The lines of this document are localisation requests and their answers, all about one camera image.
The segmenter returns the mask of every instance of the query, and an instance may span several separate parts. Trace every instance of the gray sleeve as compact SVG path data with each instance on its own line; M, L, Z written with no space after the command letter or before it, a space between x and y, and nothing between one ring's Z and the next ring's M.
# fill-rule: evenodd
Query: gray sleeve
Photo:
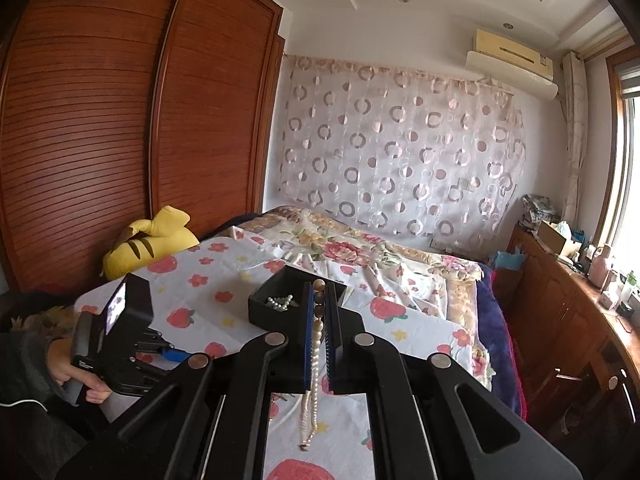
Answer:
M47 368L50 339L31 332L0 333L0 402L21 399L44 402L62 396Z

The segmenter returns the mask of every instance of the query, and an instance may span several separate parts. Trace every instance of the white sheet with strawberry print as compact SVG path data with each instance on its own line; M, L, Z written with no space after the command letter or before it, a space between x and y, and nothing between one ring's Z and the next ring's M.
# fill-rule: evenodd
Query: white sheet with strawberry print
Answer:
M242 230L233 238L217 237L137 270L149 280L154 306L152 327L165 339L188 352L206 352L216 358L237 352L264 331L248 321L247 297L285 265L287 256L277 242ZM380 298L372 283L385 283L370 267L346 267L331 260L297 257L295 264L350 286L344 306L359 312L368 332L391 341L399 351L421 358L443 351L472 372L470 337L460 325L420 310ZM434 286L423 276L406 277L429 295ZM120 280L81 296L76 310L99 312ZM322 355L322 393L318 434L308 452L298 449L300 396L276 398L271 405L264 465L268 480L373 480L369 417L364 395L339 397L329 393ZM171 367L157 356L140 358ZM133 397L112 395L104 405L113 420L135 402Z

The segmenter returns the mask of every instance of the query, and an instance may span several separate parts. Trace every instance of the display screen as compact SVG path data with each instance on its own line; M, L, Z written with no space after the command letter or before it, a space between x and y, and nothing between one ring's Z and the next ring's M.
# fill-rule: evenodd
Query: display screen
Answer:
M126 292L127 280L122 280L122 283L118 286L116 292L111 297L111 301L107 304L107 323L104 329L105 333L109 333L109 330L116 323L120 314L124 310L126 304L125 292Z

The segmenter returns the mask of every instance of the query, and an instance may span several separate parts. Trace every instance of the window curtain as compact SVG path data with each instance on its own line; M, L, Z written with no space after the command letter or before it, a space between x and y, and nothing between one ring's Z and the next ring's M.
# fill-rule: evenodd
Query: window curtain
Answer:
M511 93L415 69L286 63L281 196L353 226L483 254L525 160Z
M587 73L584 62L569 52L562 60L568 139L568 182L562 219L575 228L580 197L580 168L587 146Z

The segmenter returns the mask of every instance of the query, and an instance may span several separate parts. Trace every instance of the pink bottle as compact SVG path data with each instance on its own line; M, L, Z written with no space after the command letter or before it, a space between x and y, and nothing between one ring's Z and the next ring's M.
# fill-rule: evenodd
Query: pink bottle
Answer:
M591 267L589 268L589 281L598 288L602 288L607 279L607 273L612 266L611 246L604 244L602 247L597 248L593 255Z

